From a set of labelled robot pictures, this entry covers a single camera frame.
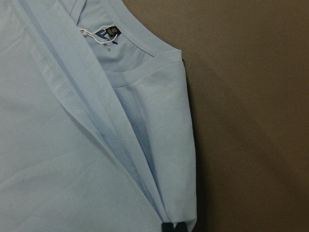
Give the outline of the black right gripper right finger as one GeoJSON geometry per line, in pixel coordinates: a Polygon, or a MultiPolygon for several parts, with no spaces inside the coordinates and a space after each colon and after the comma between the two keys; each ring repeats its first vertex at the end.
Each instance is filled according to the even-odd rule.
{"type": "Polygon", "coordinates": [[[188,232],[187,224],[185,222],[178,222],[174,230],[175,232],[188,232]]]}

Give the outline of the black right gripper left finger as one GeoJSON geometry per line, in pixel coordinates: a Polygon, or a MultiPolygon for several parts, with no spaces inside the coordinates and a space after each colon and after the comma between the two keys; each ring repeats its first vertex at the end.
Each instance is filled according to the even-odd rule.
{"type": "Polygon", "coordinates": [[[174,224],[171,222],[163,222],[161,224],[161,232],[175,232],[174,224]]]}

